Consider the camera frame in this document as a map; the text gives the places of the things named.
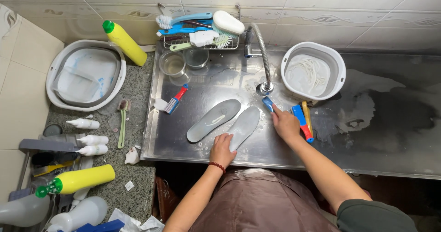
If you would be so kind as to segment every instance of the hand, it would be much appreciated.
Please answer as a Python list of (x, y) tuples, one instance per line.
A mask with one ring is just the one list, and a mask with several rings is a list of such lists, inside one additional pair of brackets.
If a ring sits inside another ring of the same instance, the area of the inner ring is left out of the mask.
[(281, 111), (273, 104), (274, 112), (271, 113), (273, 117), (274, 128), (279, 136), (286, 142), (289, 138), (294, 138), (300, 135), (299, 120), (288, 111)]
[(230, 141), (233, 138), (233, 134), (223, 133), (214, 138), (214, 145), (210, 151), (210, 162), (216, 162), (227, 168), (234, 157), (237, 155), (237, 151), (230, 151)]

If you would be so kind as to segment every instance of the granite countertop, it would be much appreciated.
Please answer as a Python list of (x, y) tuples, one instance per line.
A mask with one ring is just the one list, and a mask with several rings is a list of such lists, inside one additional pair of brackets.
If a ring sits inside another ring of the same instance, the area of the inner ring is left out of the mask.
[[(144, 66), (135, 65), (127, 56), (127, 73), (124, 84), (119, 91), (122, 98), (136, 102), (143, 102), (148, 106), (150, 95), (150, 81), (153, 70), (154, 53), (148, 53), (147, 61)], [(68, 120), (85, 118), (92, 114), (91, 120), (100, 122), (97, 130), (86, 130), (75, 128), (66, 123)], [(139, 120), (146, 120), (147, 113), (141, 115)], [(108, 211), (105, 221), (110, 217), (114, 208), (144, 223), (151, 214), (154, 194), (155, 167), (153, 162), (141, 161), (134, 166), (124, 164), (126, 153), (134, 145), (142, 145), (144, 127), (132, 136), (126, 136), (124, 148), (118, 149), (118, 140), (109, 126), (109, 119), (112, 115), (102, 115), (98, 111), (79, 112), (59, 108), (51, 105), (49, 109), (46, 125), (57, 123), (63, 126), (65, 134), (92, 134), (105, 135), (109, 138), (108, 152), (104, 155), (95, 156), (93, 166), (110, 164), (115, 170), (115, 179), (111, 182), (98, 185), (89, 191), (88, 196), (100, 196), (107, 201)], [(131, 181), (134, 187), (127, 191), (124, 187)]]

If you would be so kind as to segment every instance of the gray sleeve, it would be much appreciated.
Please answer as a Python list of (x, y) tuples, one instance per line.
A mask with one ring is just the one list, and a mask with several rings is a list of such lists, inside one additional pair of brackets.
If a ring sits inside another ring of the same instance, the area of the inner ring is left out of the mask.
[(417, 232), (413, 220), (396, 207), (362, 199), (340, 205), (337, 225), (342, 232)]

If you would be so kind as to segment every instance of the red bead bracelet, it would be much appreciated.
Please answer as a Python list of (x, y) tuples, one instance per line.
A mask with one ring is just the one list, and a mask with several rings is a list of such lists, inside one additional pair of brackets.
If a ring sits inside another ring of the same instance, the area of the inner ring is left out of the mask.
[(220, 165), (219, 163), (216, 163), (216, 162), (209, 162), (208, 165), (213, 165), (213, 166), (219, 167), (220, 169), (222, 169), (223, 174), (226, 173), (226, 171), (225, 171), (225, 169), (223, 168), (223, 166)]

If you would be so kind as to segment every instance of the flexible metal hose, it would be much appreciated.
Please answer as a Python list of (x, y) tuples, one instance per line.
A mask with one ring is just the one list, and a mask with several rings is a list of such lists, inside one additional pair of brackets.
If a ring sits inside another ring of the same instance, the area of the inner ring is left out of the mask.
[(269, 90), (271, 84), (271, 72), (269, 71), (269, 63), (268, 63), (268, 56), (266, 55), (265, 43), (263, 42), (262, 34), (260, 33), (259, 27), (257, 27), (256, 23), (252, 22), (250, 26), (253, 27), (254, 32), (256, 33), (257, 41), (259, 42), (260, 52), (262, 54), (262, 60), (263, 60), (263, 67), (265, 68), (265, 77), (266, 77), (265, 89)]

